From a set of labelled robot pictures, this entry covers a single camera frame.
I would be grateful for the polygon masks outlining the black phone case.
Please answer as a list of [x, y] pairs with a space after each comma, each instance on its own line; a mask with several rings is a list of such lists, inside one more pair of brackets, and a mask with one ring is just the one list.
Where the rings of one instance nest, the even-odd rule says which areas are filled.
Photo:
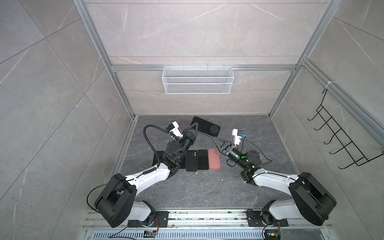
[[198, 170], [198, 152], [196, 150], [187, 151], [186, 171], [196, 172]]

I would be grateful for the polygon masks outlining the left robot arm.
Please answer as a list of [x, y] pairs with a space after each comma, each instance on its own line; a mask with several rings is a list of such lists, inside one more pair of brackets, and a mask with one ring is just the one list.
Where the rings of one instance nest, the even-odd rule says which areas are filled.
[[156, 210], [146, 201], [135, 201], [142, 191], [174, 176], [181, 168], [180, 162], [185, 159], [187, 151], [198, 136], [199, 124], [194, 123], [174, 140], [167, 144], [163, 156], [156, 155], [157, 164], [151, 168], [128, 176], [120, 173], [112, 176], [95, 201], [96, 211], [112, 228], [120, 226], [124, 221], [138, 221], [149, 227], [155, 220]]

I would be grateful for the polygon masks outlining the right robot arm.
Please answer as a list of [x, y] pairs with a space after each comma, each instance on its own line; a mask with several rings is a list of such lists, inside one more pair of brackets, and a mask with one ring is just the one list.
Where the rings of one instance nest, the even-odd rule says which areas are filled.
[[336, 199], [310, 173], [287, 175], [271, 172], [261, 167], [257, 151], [243, 154], [230, 141], [217, 137], [213, 137], [213, 141], [221, 154], [242, 168], [241, 177], [246, 184], [267, 187], [292, 197], [285, 201], [271, 200], [263, 207], [261, 219], [265, 225], [284, 219], [304, 218], [321, 226], [337, 205]]

